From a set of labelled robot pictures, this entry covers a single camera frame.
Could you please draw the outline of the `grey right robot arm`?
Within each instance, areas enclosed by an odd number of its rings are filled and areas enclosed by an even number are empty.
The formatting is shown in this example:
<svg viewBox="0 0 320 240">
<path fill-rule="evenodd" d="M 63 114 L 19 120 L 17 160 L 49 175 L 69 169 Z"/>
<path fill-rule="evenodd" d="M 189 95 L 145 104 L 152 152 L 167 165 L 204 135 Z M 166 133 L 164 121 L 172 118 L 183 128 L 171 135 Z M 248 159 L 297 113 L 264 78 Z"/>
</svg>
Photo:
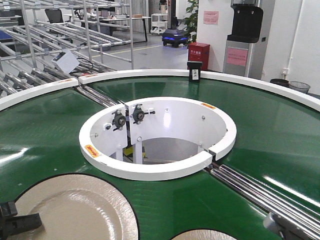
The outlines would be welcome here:
<svg viewBox="0 0 320 240">
<path fill-rule="evenodd" d="M 263 226 L 280 236 L 282 240 L 310 240 L 309 236 L 300 227 L 272 212 L 263 220 Z"/>
</svg>

